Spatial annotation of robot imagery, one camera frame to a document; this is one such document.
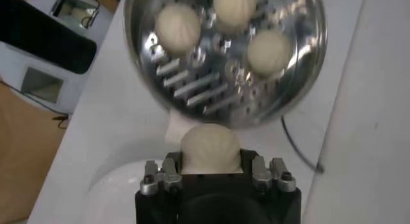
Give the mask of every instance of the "metal steamer tray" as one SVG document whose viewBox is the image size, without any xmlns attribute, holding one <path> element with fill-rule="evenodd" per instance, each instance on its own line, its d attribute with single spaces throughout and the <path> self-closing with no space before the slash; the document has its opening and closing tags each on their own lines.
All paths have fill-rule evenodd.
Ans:
<svg viewBox="0 0 410 224">
<path fill-rule="evenodd" d="M 150 91 L 166 107 L 204 122 L 248 127 L 289 110 L 311 88 L 324 60 L 327 27 L 321 0 L 258 0 L 246 30 L 217 29 L 213 0 L 126 0 L 124 26 L 133 61 Z M 164 51 L 154 32 L 169 3 L 191 6 L 201 20 L 201 39 L 184 56 Z M 281 30 L 293 44 L 283 71 L 253 73 L 246 58 L 262 29 Z"/>
</svg>

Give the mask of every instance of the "white appliance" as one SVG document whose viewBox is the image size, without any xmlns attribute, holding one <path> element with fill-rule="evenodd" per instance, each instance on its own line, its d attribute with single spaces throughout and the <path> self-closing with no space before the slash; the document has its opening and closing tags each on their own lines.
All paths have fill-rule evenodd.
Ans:
<svg viewBox="0 0 410 224">
<path fill-rule="evenodd" d="M 92 40 L 97 46 L 94 55 L 98 53 L 113 17 L 97 0 L 28 0 L 28 3 L 50 19 Z M 4 42 L 0 42 L 0 60 L 0 77 L 4 82 L 30 94 L 49 108 L 68 114 L 74 112 L 90 72 L 90 66 L 80 74 L 69 71 Z M 39 106 L 30 99 L 23 99 Z"/>
</svg>

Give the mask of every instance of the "wooden surface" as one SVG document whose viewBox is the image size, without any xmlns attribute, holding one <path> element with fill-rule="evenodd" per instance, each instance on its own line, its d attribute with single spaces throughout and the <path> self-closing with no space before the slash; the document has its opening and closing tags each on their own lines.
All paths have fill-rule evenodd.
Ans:
<svg viewBox="0 0 410 224">
<path fill-rule="evenodd" d="M 65 132 L 54 116 L 0 84 L 0 224 L 28 218 Z"/>
</svg>

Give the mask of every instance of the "white machine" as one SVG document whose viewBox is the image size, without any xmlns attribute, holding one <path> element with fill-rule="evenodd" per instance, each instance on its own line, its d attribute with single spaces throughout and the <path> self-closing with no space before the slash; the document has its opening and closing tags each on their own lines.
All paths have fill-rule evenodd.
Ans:
<svg viewBox="0 0 410 224">
<path fill-rule="evenodd" d="M 95 50 L 90 52 L 89 60 L 94 59 L 110 26 L 113 17 L 110 11 L 97 0 L 28 0 L 28 3 L 47 15 L 46 17 L 38 16 L 39 19 L 45 20 L 48 17 L 62 24 L 67 39 L 71 33 L 65 28 L 71 30 L 75 35 L 91 40 L 95 44 Z M 36 22 L 36 20 L 31 19 L 28 22 Z M 24 38 L 30 35 L 34 36 L 37 33 L 34 30 L 32 34 L 21 35 L 23 42 L 25 42 Z M 59 42 L 54 37 L 50 40 L 42 39 L 42 42 L 42 45 L 44 42 L 56 45 L 56 48 L 62 51 L 66 50 L 65 45 L 67 45 L 67 52 L 70 52 L 69 44 L 66 44 L 64 40 Z M 8 42 L 0 42 L 0 59 L 2 61 L 0 77 L 4 82 L 30 94 L 45 106 L 68 114 L 74 112 L 91 64 L 83 65 L 81 71 L 69 70 L 44 56 L 13 44 L 10 45 Z M 38 105 L 30 99 L 25 97 L 24 99 Z"/>
</svg>

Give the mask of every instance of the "stainless steel tray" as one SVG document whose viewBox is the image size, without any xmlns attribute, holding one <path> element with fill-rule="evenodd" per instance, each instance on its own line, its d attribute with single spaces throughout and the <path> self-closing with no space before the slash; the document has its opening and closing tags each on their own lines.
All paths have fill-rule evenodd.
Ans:
<svg viewBox="0 0 410 224">
<path fill-rule="evenodd" d="M 154 32 L 169 3 L 191 6 L 201 18 L 201 40 L 185 56 L 170 56 Z M 279 116 L 311 88 L 324 60 L 327 28 L 321 0 L 258 0 L 249 27 L 233 35 L 216 28 L 212 0 L 126 0 L 127 44 L 144 81 L 167 108 L 230 127 L 248 127 Z M 293 44 L 287 68 L 269 78 L 249 68 L 246 50 L 261 29 L 280 29 Z"/>
</svg>

